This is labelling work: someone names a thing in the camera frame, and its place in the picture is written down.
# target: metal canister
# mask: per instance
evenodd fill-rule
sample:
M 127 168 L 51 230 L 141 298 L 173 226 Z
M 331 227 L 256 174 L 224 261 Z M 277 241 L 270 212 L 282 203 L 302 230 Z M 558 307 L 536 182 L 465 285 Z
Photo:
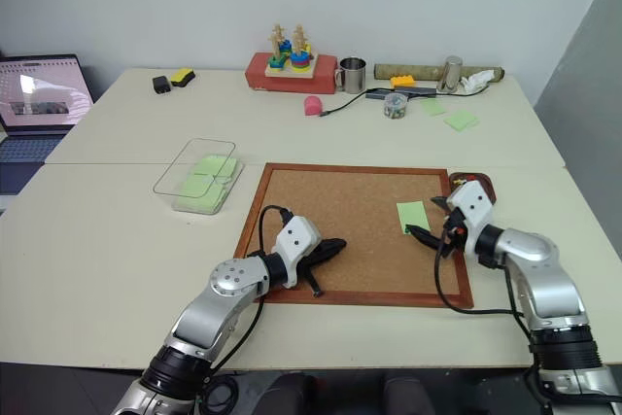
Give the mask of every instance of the metal canister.
M 445 60 L 445 69 L 436 90 L 438 92 L 448 93 L 456 92 L 458 83 L 460 82 L 460 72 L 463 67 L 463 60 L 457 55 L 449 55 Z

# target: cork board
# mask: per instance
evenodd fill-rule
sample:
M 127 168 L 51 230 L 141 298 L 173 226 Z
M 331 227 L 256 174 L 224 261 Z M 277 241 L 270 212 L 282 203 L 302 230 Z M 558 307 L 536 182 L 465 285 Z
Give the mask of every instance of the cork board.
M 293 289 L 272 291 L 266 301 L 443 306 L 434 286 L 434 251 L 401 232 L 396 203 L 423 201 L 432 232 L 440 232 L 444 214 L 430 198 L 449 193 L 443 169 L 268 163 L 235 256 L 243 258 L 259 247 L 263 206 L 286 206 L 311 220 L 323 238 L 343 238 L 348 245 L 312 269 L 322 296 L 314 297 L 308 284 L 299 282 Z M 278 213 L 268 212 L 266 248 L 281 228 Z M 441 282 L 452 303 L 473 306 L 462 254 L 443 260 Z

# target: pink ball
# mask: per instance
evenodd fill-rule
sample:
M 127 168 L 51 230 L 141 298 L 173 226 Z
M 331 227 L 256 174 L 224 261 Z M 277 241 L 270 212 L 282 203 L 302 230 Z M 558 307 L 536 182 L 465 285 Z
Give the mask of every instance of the pink ball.
M 304 115 L 319 116 L 322 113 L 322 101 L 318 96 L 307 96 L 304 98 Z

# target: laptop screen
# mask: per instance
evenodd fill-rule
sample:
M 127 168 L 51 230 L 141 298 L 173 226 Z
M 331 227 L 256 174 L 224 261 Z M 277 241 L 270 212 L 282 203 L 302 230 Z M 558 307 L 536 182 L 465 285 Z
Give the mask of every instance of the laptop screen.
M 66 131 L 92 104 L 75 55 L 0 59 L 0 123 L 9 134 Z

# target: wooden frame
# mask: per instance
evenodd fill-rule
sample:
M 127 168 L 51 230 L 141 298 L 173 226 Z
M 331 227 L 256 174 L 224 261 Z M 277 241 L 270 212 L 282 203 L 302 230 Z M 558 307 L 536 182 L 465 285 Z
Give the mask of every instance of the wooden frame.
M 313 165 L 313 164 L 287 164 L 266 163 L 259 181 L 258 189 L 251 205 L 249 215 L 244 223 L 240 240 L 235 249 L 235 257 L 243 258 L 253 238 L 259 220 L 259 213 L 270 184 L 270 179 L 275 171 L 279 170 L 304 170 L 313 172 L 348 172 L 368 174 L 405 174 L 405 175 L 436 175 L 439 178 L 442 194 L 448 196 L 451 192 L 447 171 L 444 169 L 418 169 L 405 167 L 363 167 L 345 165 Z M 456 306 L 472 308 L 473 299 L 468 282 L 465 258 L 461 252 L 453 255 L 458 293 L 446 294 L 449 300 Z M 391 305 L 391 306 L 444 306 L 437 294 L 422 293 L 391 293 L 391 292 L 353 292 L 353 291 L 326 291 L 320 297 L 314 297 L 307 288 L 304 289 L 281 289 L 272 291 L 267 297 L 267 302 L 273 303 L 317 303 L 317 304 L 367 304 L 367 305 Z

